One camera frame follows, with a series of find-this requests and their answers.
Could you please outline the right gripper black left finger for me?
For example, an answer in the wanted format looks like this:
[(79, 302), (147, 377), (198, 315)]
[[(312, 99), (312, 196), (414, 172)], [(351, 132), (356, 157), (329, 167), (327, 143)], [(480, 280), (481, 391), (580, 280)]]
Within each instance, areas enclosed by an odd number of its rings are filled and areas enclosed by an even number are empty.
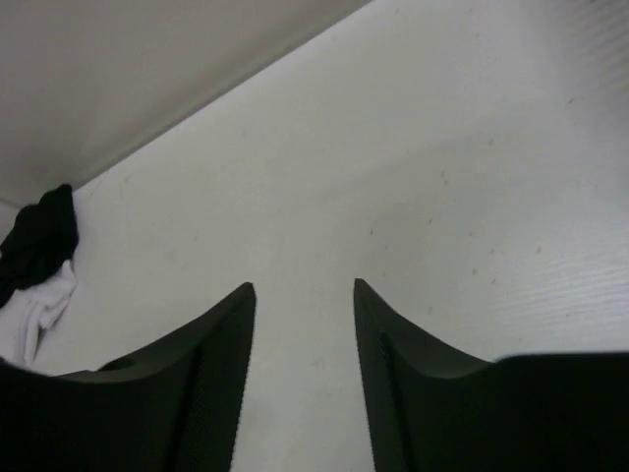
[(256, 292), (246, 282), (207, 312), (96, 371), (64, 377), (53, 433), (67, 471), (227, 471), (250, 364)]

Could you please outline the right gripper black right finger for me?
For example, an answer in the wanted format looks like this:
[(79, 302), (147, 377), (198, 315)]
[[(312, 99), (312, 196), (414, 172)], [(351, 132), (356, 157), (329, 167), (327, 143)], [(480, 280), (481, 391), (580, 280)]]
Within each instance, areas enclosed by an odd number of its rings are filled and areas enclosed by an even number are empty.
[(393, 310), (364, 280), (354, 317), (379, 471), (624, 471), (628, 356), (488, 362)]

